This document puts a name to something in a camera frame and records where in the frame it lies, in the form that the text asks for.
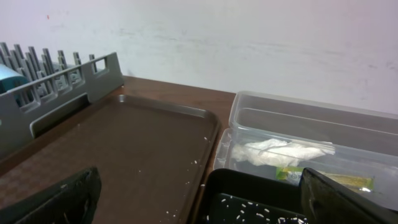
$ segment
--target white wall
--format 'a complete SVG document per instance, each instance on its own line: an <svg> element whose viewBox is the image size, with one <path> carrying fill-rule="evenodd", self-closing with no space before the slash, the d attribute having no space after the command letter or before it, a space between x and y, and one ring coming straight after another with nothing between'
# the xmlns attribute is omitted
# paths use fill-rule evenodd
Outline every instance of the white wall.
<svg viewBox="0 0 398 224"><path fill-rule="evenodd" d="M398 113L396 0L1 0L0 40L125 75Z"/></svg>

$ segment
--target white tissue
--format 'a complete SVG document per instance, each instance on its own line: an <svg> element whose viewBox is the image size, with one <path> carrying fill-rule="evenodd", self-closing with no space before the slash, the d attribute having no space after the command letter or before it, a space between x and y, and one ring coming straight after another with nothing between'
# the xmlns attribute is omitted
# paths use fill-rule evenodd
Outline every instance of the white tissue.
<svg viewBox="0 0 398 224"><path fill-rule="evenodd" d="M303 160L310 160L326 154L335 154L335 148L305 141L286 142L270 139L263 142L235 145L232 158L238 162L249 161L255 166L277 167L298 166Z"/></svg>

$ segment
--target clear plastic container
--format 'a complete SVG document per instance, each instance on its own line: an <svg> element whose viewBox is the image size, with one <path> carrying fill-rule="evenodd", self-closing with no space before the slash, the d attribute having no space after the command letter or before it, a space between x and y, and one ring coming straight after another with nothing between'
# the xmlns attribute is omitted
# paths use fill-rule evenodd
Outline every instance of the clear plastic container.
<svg viewBox="0 0 398 224"><path fill-rule="evenodd" d="M394 114L242 91L235 97L229 126L398 156Z"/></svg>
<svg viewBox="0 0 398 224"><path fill-rule="evenodd" d="M235 97L229 125L218 144L214 169L234 169L291 184L297 184L297 179L281 179L279 171L298 174L299 179L297 170L311 167L349 182L370 180L371 184L350 189L398 210L397 115L242 91ZM303 159L245 146L269 139L334 153ZM242 148L251 153L250 159L237 159L234 150ZM267 162L258 162L256 156L263 153L269 156Z"/></svg>

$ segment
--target teal object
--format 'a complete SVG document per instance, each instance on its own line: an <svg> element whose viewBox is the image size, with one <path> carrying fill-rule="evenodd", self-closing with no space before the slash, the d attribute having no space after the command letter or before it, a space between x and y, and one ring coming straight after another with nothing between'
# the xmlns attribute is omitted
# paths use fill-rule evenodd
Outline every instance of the teal object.
<svg viewBox="0 0 398 224"><path fill-rule="evenodd" d="M25 76L5 65L0 65L0 94L26 83L28 80Z"/></svg>

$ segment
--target green package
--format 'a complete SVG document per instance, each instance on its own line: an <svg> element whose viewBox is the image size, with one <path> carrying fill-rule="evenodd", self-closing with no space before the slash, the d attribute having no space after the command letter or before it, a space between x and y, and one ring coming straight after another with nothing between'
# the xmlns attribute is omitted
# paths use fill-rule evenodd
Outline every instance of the green package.
<svg viewBox="0 0 398 224"><path fill-rule="evenodd" d="M303 167L277 167L276 179L285 180L290 182L291 184L298 185L303 169ZM360 189L374 189L374 178L356 177L352 175L341 174L328 174L321 171L318 172L355 192L359 192Z"/></svg>

